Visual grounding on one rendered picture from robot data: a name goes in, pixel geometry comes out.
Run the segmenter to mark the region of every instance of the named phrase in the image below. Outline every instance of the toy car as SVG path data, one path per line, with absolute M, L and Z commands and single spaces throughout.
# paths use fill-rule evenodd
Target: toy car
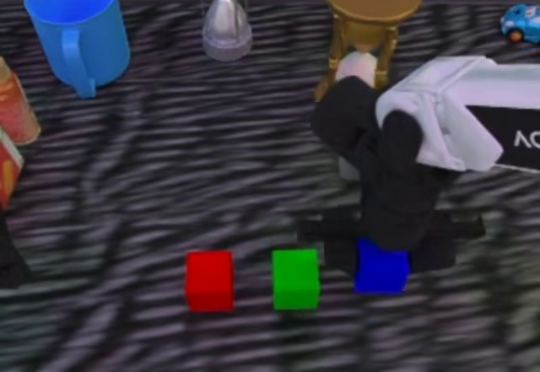
M 500 31 L 513 43 L 540 43 L 540 5 L 514 5 L 500 19 Z

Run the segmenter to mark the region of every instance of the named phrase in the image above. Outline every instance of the blue mug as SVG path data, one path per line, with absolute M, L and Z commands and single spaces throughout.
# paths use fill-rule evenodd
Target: blue mug
M 81 98 L 126 71 L 129 43 L 118 0 L 24 0 L 47 61 Z

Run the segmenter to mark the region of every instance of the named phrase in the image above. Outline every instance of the green cube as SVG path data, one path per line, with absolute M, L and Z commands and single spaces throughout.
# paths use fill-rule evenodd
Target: green cube
M 274 250 L 272 278 L 275 310 L 314 310 L 319 305 L 317 250 Z

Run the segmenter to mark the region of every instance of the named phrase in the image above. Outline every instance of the bottle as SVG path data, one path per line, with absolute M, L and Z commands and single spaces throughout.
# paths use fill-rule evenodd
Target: bottle
M 1 57 L 0 127 L 16 145 L 34 142 L 41 132 L 17 75 Z

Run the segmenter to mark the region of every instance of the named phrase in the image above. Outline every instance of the brown stool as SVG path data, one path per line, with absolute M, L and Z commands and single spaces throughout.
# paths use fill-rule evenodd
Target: brown stool
M 327 0 L 333 15 L 332 44 L 328 58 L 328 74 L 316 88 L 319 101 L 336 80 L 339 61 L 347 48 L 354 46 L 366 53 L 380 49 L 375 87 L 388 84 L 388 68 L 396 50 L 398 25 L 410 18 L 422 0 Z

